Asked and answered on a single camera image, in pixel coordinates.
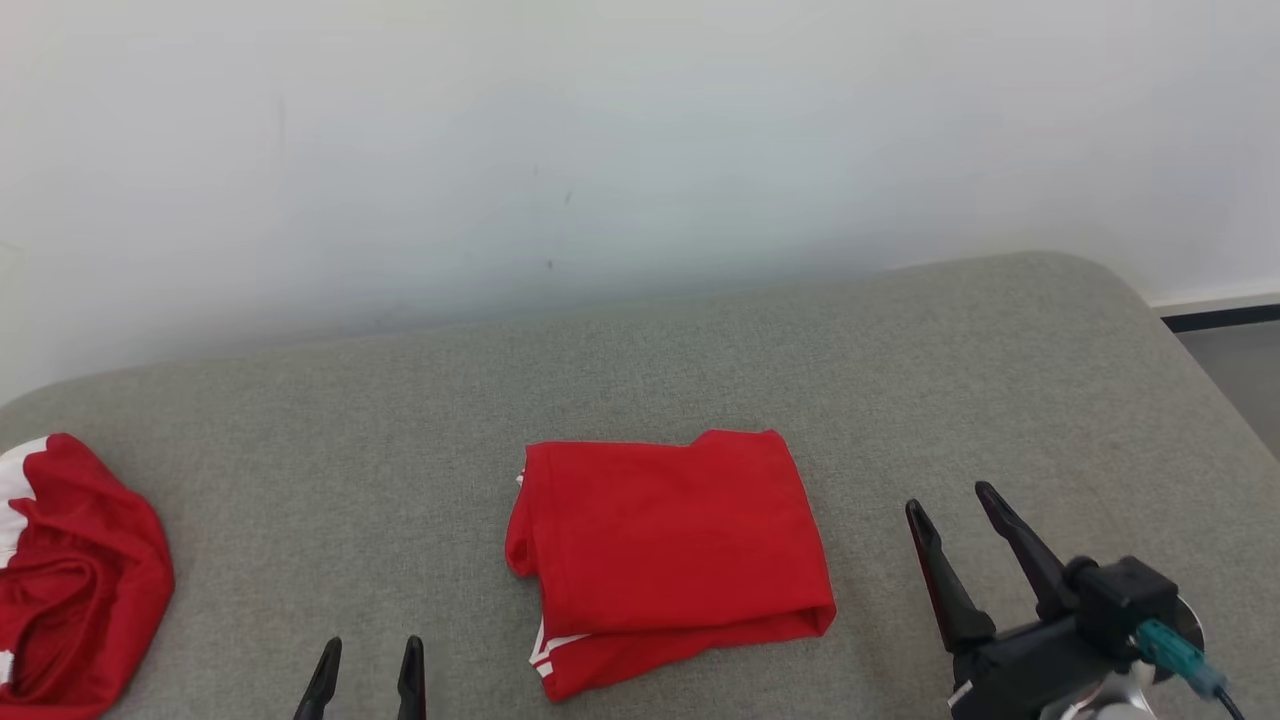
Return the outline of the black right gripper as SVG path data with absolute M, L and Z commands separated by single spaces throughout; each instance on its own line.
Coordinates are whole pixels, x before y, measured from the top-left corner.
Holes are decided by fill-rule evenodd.
M 975 496 L 1014 552 L 1042 621 L 996 632 L 923 505 L 906 502 L 940 638 L 954 659 L 951 719 L 1158 720 L 1146 698 L 1157 673 L 1139 651 L 1138 630 L 1148 620 L 1176 620 L 1178 584 L 1133 556 L 1107 566 L 1076 559 L 1066 584 L 1065 565 L 989 482 L 977 482 Z

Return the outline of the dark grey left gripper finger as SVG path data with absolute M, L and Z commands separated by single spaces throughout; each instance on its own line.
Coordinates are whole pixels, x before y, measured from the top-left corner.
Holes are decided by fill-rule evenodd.
M 293 720 L 324 720 L 326 707 L 335 694 L 340 656 L 342 641 L 333 637 L 320 655 Z
M 419 635 L 411 635 L 406 641 L 397 691 L 397 720 L 426 720 L 425 652 Z

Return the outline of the red Bulls shorts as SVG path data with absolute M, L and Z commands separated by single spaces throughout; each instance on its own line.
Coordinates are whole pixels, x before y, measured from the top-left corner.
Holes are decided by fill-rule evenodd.
M 87 445 L 0 454 L 0 720 L 101 720 L 174 589 L 157 514 Z

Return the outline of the red Bulls jersey white sleeves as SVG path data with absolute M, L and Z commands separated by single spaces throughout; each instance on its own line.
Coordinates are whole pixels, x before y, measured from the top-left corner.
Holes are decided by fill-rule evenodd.
M 530 445 L 506 564 L 538 582 L 530 665 L 550 702 L 708 650 L 826 634 L 837 615 L 797 465 L 776 430 L 687 445 Z

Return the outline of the black baseboard strip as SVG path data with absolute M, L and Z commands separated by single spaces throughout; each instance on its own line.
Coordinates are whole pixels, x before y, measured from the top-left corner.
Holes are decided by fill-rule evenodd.
M 1198 331 L 1212 331 L 1240 325 L 1280 322 L 1280 304 L 1265 304 L 1247 307 L 1228 307 L 1203 313 L 1185 313 L 1164 316 L 1162 323 L 1174 333 L 1181 334 Z

